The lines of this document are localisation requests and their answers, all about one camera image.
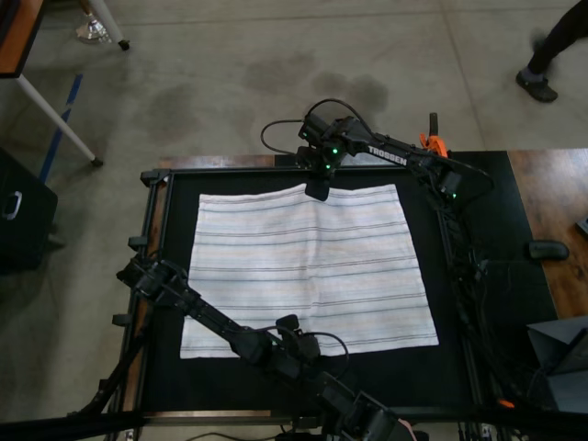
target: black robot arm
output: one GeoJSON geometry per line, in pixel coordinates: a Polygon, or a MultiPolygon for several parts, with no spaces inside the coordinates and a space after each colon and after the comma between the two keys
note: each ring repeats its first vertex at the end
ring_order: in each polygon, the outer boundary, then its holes
{"type": "Polygon", "coordinates": [[[254,330],[243,327],[208,304],[187,284],[182,268],[165,260],[133,258],[117,277],[132,292],[157,305],[171,300],[192,317],[226,340],[232,351],[263,375],[299,390],[318,404],[332,422],[328,435],[348,440],[411,441],[412,435],[387,407],[363,392],[354,393],[344,383],[315,366],[320,355],[316,337],[299,328],[295,315],[277,320],[276,326],[254,330]],[[276,329],[281,338],[269,330],[276,329]]]}
{"type": "Polygon", "coordinates": [[[459,163],[374,133],[355,117],[336,119],[329,125],[310,113],[303,121],[299,137],[309,143],[299,147],[296,154],[299,166],[311,171],[306,193],[319,200],[328,198],[330,181],[345,157],[358,153],[368,153],[408,169],[435,196],[437,205],[454,198],[461,182],[461,174],[456,170],[459,163]]]}

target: black shoe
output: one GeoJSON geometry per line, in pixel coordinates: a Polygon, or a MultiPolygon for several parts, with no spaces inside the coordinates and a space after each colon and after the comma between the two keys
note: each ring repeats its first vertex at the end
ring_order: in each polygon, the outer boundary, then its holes
{"type": "Polygon", "coordinates": [[[558,93],[549,87],[547,78],[538,83],[531,83],[523,78],[523,75],[519,72],[516,75],[516,83],[540,103],[552,103],[558,99],[558,93]]]}

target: concrete floor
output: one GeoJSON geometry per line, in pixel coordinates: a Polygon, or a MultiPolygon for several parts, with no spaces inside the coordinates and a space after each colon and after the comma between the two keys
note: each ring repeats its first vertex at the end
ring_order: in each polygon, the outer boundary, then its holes
{"type": "MultiPolygon", "coordinates": [[[[586,147],[588,44],[558,59],[560,99],[532,101],[514,78],[529,35],[574,0],[110,0],[132,49],[74,39],[75,2],[55,2],[25,76],[59,111],[84,80],[72,128],[105,160],[92,170],[63,139],[49,186],[66,248],[33,273],[0,280],[0,418],[79,409],[115,366],[110,325],[128,290],[115,278],[132,256],[147,191],[143,170],[163,156],[267,153],[268,121],[298,118],[327,96],[348,100],[378,130],[418,142],[439,114],[453,150],[586,147]]],[[[54,126],[14,82],[0,82],[0,144],[37,174],[54,126]]],[[[299,143],[295,128],[269,140],[299,143]]],[[[455,439],[437,426],[433,439],[455,439]]],[[[146,431],[181,439],[195,429],[146,431]]],[[[275,433],[241,428],[234,435],[275,433]]]]}

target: white towel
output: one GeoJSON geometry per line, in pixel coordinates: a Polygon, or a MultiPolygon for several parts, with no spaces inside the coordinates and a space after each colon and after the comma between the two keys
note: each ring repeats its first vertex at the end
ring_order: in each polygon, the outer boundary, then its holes
{"type": "MultiPolygon", "coordinates": [[[[338,335],[350,353],[437,345],[421,271],[396,186],[304,185],[263,195],[200,195],[189,285],[252,328],[297,314],[304,332],[338,335]]],[[[319,337],[321,352],[343,348],[319,337]]],[[[182,358],[235,356],[186,317],[182,358]]]]}

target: wooden table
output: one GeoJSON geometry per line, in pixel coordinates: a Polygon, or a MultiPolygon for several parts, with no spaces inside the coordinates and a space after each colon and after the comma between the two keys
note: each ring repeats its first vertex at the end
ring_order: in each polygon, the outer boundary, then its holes
{"type": "MultiPolygon", "coordinates": [[[[90,160],[92,165],[100,166],[102,165],[102,161],[96,158],[92,151],[80,140],[62,117],[22,74],[30,48],[37,36],[47,3],[49,2],[45,0],[20,0],[17,14],[6,34],[6,38],[0,44],[0,78],[12,78],[17,81],[25,94],[72,140],[73,144],[90,160]]],[[[119,42],[123,50],[127,50],[129,48],[129,42],[122,37],[104,1],[92,0],[91,3],[96,12],[100,14],[101,19],[105,22],[105,27],[109,34],[117,39],[116,41],[119,42]]]]}
{"type": "MultiPolygon", "coordinates": [[[[163,169],[193,168],[245,168],[273,167],[276,156],[197,156],[166,158],[159,163],[163,169]]],[[[550,152],[510,152],[509,159],[514,171],[526,216],[535,239],[562,241],[568,245],[571,256],[565,265],[543,265],[552,298],[561,318],[588,314],[588,240],[575,230],[575,222],[588,215],[588,150],[550,152]]],[[[354,164],[374,164],[378,160],[355,160],[354,164]]],[[[149,233],[149,249],[152,253],[159,247],[160,230],[164,215],[167,191],[165,181],[160,182],[156,194],[152,228],[149,233]]],[[[147,304],[140,300],[135,322],[135,332],[141,327],[147,304]]],[[[140,392],[141,354],[133,362],[127,377],[122,397],[121,410],[136,409],[140,392]]],[[[251,418],[269,416],[269,411],[195,411],[157,413],[159,419],[182,417],[190,423],[229,421],[235,424],[251,418]]]]}
{"type": "Polygon", "coordinates": [[[508,153],[536,240],[565,243],[565,262],[543,270],[561,319],[588,314],[588,239],[575,223],[588,216],[588,149],[508,153]]]}

